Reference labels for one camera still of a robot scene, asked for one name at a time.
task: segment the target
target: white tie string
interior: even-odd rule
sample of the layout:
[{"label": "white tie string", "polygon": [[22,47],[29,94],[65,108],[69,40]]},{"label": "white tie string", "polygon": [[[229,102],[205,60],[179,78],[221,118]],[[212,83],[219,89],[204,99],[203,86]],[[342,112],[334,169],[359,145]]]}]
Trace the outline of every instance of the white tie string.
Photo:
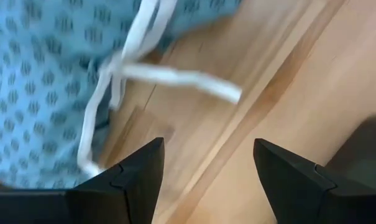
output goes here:
[{"label": "white tie string", "polygon": [[[85,110],[77,164],[89,177],[100,174],[97,164],[92,161],[91,143],[93,140],[96,112],[109,85],[111,100],[109,106],[118,109],[124,95],[126,79],[145,80],[172,86],[194,86],[218,97],[237,103],[242,90],[225,80],[197,71],[179,71],[168,67],[135,63],[136,60],[153,50],[162,37],[178,0],[142,0],[134,18],[126,43],[121,52],[116,52],[109,63],[99,68],[99,80]],[[152,28],[150,20],[158,5]]]}]

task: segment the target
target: wooden floor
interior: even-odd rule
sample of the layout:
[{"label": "wooden floor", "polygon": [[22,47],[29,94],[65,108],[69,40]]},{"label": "wooden floor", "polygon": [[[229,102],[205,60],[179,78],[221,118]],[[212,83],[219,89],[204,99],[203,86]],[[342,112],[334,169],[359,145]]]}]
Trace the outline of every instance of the wooden floor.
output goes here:
[{"label": "wooden floor", "polygon": [[376,113],[376,0],[245,0],[234,18],[192,32],[161,63],[231,80],[242,100],[130,82],[103,163],[164,136],[154,223],[275,223],[254,139],[324,164]]}]

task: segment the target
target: white drawstring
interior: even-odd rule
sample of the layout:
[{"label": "white drawstring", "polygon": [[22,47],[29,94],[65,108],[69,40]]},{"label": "white drawstring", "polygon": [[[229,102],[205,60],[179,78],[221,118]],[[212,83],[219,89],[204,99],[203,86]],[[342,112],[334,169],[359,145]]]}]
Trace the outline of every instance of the white drawstring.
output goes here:
[{"label": "white drawstring", "polygon": [[[118,109],[120,106],[127,78],[173,86],[194,86],[233,103],[239,101],[242,90],[225,80],[197,71],[179,71],[168,67],[135,63],[156,47],[171,19],[177,1],[142,0],[123,50],[116,52],[109,62],[104,62],[99,68],[98,84],[85,110],[77,153],[77,164],[91,178],[103,171],[92,161],[91,143],[96,111],[109,85],[111,85],[112,94],[109,106],[112,109]],[[148,31],[150,20],[157,6],[154,24]]]}]

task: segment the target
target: black object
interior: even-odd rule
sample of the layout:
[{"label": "black object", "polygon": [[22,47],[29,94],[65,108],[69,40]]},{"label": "black object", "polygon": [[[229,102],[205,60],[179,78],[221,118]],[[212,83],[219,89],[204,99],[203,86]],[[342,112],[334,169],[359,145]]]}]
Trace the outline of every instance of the black object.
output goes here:
[{"label": "black object", "polygon": [[163,179],[156,138],[74,189],[0,190],[0,223],[150,224]]},{"label": "black object", "polygon": [[254,160],[278,223],[376,223],[375,188],[264,139],[255,140]]}]

